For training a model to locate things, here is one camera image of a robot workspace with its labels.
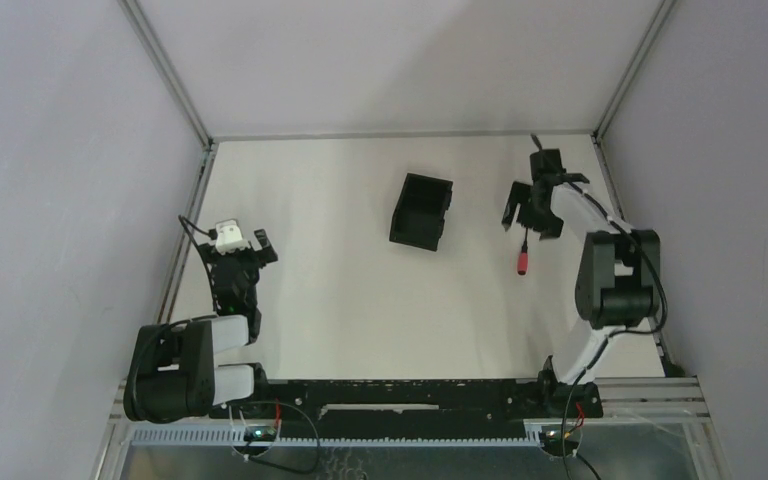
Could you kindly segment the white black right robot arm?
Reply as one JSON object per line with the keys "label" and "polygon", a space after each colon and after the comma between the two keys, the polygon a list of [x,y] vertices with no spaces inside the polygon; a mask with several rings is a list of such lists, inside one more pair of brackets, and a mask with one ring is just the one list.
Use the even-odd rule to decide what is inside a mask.
{"label": "white black right robot arm", "polygon": [[669,312],[659,235],[619,218],[588,184],[580,173],[547,173],[531,190],[541,236],[570,233],[581,244],[573,292],[577,318],[565,343],[547,358],[551,380],[537,391],[539,406],[552,416],[576,405],[577,390],[593,380],[614,339],[654,336]]}

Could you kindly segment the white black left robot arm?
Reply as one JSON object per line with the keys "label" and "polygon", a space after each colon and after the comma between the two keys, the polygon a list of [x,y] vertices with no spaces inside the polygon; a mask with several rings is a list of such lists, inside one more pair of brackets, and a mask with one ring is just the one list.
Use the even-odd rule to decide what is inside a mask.
{"label": "white black left robot arm", "polygon": [[292,329],[294,339],[280,342],[278,352],[305,366],[301,377],[270,378],[259,362],[218,363],[223,352],[258,341],[257,286],[262,270],[279,256],[265,230],[246,236],[234,219],[209,230],[187,217],[179,222],[205,270],[212,311],[140,329],[125,384],[129,419],[171,424],[227,418],[239,426],[253,423],[261,438],[286,421],[315,425],[322,412],[338,406],[392,413],[427,406],[511,420],[539,413],[540,381],[434,372],[433,365],[444,361],[453,368],[464,364],[451,332],[436,316],[362,312],[326,323],[322,316],[292,309],[279,322]]}

